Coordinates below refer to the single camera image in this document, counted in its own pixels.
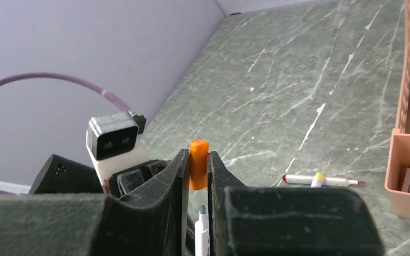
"marble surface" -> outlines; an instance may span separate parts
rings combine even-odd
[[[151,122],[143,144],[168,159],[210,141],[249,186],[285,173],[366,181],[388,255],[410,255],[410,220],[384,190],[403,68],[402,0],[331,1],[226,19]],[[190,194],[190,214],[206,202]]]

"black plastic part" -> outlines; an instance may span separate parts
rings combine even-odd
[[[145,130],[145,125],[147,123],[147,119],[143,115],[134,115],[133,120],[136,122],[137,126],[139,126],[139,133],[143,134]]]
[[[137,205],[104,194],[0,196],[0,255],[180,255],[176,215]]]
[[[383,256],[364,201],[334,188],[248,188],[207,159],[211,256]]]
[[[29,194],[103,193],[95,169],[51,155],[32,184]]]
[[[219,154],[212,151],[207,156],[208,175],[208,222],[210,230],[210,256],[221,256],[223,248],[226,248],[225,219],[217,218],[219,212],[224,211],[224,188],[228,186],[246,188],[237,177],[227,170]]]
[[[192,221],[191,217],[188,214],[188,220],[186,223],[186,249],[189,253],[194,256],[195,255],[195,235],[194,235],[194,221]]]
[[[108,180],[108,186],[111,191],[111,194],[119,198],[127,194],[129,191],[132,191],[133,189],[142,185],[140,181],[128,180],[127,178],[129,177],[125,178],[125,175],[127,173],[133,173],[133,175],[136,175],[137,177],[137,174],[134,174],[134,171],[139,171],[143,177],[143,182],[145,182],[151,179],[157,173],[164,170],[166,166],[167,166],[167,162],[164,160],[151,160],[151,161],[133,166],[124,171],[114,173]]]
[[[189,153],[182,149],[163,171],[120,198],[137,209],[126,219],[137,220],[138,228],[133,232],[140,236],[137,242],[147,247],[133,251],[133,255],[185,252],[189,177]]]
[[[126,195],[144,184],[144,177],[140,169],[122,173],[117,176],[117,183],[121,195]]]

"plastic container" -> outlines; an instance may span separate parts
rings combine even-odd
[[[394,213],[410,218],[410,193],[400,191],[406,168],[410,167],[410,0],[405,0],[405,34],[405,59],[397,120],[392,131],[384,187]]]

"marker pen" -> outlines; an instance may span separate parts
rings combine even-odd
[[[323,179],[325,177],[323,174],[317,172],[315,173],[315,176],[312,178],[312,183],[310,184],[311,188],[320,188],[321,185],[323,184]]]
[[[313,176],[288,174],[288,175],[282,176],[282,180],[285,183],[311,185]],[[348,178],[339,178],[339,177],[325,177],[322,182],[323,186],[336,186],[336,187],[347,187],[349,185],[363,185],[363,184],[364,182],[361,180],[350,180]]]
[[[208,219],[205,213],[205,205],[202,205],[199,220],[194,224],[195,256],[209,255],[210,233],[208,232]]]

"camera lens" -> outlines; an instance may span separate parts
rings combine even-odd
[[[127,145],[127,144],[129,144],[130,142],[131,142],[130,137],[125,137],[125,138],[122,139],[122,144],[123,144],[123,145]]]
[[[105,143],[104,145],[103,145],[103,148],[104,149],[106,149],[106,150],[109,150],[109,149],[111,149],[112,147],[113,147],[113,143],[112,142],[110,142],[110,141],[108,141],[107,143]]]

